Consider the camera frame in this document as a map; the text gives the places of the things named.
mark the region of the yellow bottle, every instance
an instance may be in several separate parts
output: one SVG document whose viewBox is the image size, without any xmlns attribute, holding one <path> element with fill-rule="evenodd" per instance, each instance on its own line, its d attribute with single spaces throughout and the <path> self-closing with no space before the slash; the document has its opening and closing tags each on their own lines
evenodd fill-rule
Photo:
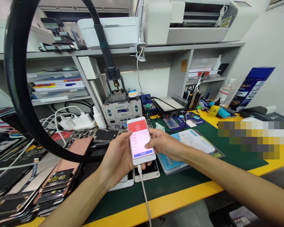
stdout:
<svg viewBox="0 0 284 227">
<path fill-rule="evenodd" d="M 220 110 L 220 99 L 221 98 L 219 98 L 219 100 L 211 106 L 207 116 L 214 118 L 217 115 L 218 111 Z"/>
</svg>

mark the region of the printer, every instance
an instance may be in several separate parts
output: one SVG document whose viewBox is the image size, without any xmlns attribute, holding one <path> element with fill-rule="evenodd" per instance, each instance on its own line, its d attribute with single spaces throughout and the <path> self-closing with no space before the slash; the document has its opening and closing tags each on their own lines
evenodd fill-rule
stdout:
<svg viewBox="0 0 284 227">
<path fill-rule="evenodd" d="M 145 0 L 143 12 L 146 46 L 240 41 L 260 13 L 244 0 Z"/>
</svg>

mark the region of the yellow table edge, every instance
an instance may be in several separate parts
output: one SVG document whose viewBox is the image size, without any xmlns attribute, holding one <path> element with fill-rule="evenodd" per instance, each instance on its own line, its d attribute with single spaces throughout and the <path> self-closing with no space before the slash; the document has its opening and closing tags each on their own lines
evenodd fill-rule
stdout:
<svg viewBox="0 0 284 227">
<path fill-rule="evenodd" d="M 236 118 L 230 119 L 218 119 L 209 118 L 207 114 L 199 110 L 200 117 L 217 127 L 219 121 L 241 121 L 243 118 L 237 116 Z M 262 176 L 264 174 L 270 173 L 274 170 L 284 167 L 284 150 L 280 152 L 279 160 L 266 160 L 268 165 L 249 170 L 257 176 Z M 222 192 L 224 189 L 213 181 L 198 184 L 196 186 L 168 194 L 148 202 L 151 218 L 157 218 L 164 214 L 170 213 L 174 210 L 180 209 L 194 202 Z M 34 221 L 20 225 L 21 227 L 36 227 L 40 225 L 45 218 L 36 218 Z M 88 223 L 84 227 L 94 227 L 94 226 L 136 226 L 141 223 L 148 221 L 148 214 L 146 209 L 146 204 L 140 204 L 129 208 L 127 210 L 121 211 L 119 213 L 107 216 L 105 218 L 99 219 L 97 221 Z"/>
</svg>

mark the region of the forearm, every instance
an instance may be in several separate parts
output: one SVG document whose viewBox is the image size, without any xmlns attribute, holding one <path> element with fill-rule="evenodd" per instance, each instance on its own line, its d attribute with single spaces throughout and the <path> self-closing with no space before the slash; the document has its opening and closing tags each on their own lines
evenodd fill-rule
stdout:
<svg viewBox="0 0 284 227">
<path fill-rule="evenodd" d="M 191 148 L 185 162 L 222 186 L 258 217 L 284 226 L 284 190 L 220 159 Z"/>
<path fill-rule="evenodd" d="M 107 191 L 105 179 L 96 171 L 83 181 L 40 226 L 81 226 Z"/>
</svg>

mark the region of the pixelated blur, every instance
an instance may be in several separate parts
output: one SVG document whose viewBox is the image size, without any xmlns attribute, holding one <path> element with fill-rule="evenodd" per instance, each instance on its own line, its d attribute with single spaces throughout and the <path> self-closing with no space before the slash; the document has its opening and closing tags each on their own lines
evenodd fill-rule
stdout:
<svg viewBox="0 0 284 227">
<path fill-rule="evenodd" d="M 240 144 L 242 152 L 257 152 L 258 159 L 280 159 L 284 149 L 284 122 L 219 121 L 218 136 Z"/>
</svg>

